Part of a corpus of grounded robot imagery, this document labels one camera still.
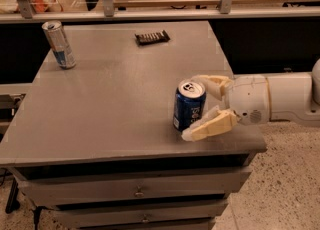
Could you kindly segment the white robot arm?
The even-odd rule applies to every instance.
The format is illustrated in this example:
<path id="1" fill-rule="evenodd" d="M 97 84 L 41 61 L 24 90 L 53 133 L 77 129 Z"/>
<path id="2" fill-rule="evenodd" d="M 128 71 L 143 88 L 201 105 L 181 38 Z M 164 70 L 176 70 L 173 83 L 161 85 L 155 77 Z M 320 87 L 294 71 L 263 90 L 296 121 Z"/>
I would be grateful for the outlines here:
<path id="1" fill-rule="evenodd" d="M 198 141 L 226 133 L 236 125 L 292 121 L 320 126 L 320 60 L 310 72 L 241 75 L 196 75 L 214 98 L 225 103 L 215 106 L 182 131 L 186 141 Z"/>

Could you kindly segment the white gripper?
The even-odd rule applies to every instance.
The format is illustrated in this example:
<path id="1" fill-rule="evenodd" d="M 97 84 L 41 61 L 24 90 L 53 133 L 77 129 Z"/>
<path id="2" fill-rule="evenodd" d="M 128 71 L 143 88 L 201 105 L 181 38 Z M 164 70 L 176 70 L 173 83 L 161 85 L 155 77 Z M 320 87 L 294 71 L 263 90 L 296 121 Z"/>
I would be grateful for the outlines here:
<path id="1" fill-rule="evenodd" d="M 200 120 L 182 131 L 185 141 L 199 141 L 232 130 L 239 122 L 243 125 L 266 123 L 270 118 L 270 99 L 267 78 L 262 75 L 240 76 L 233 81 L 222 75 L 195 75 L 193 81 L 204 85 L 215 99 L 222 100 L 231 109 L 213 107 Z"/>

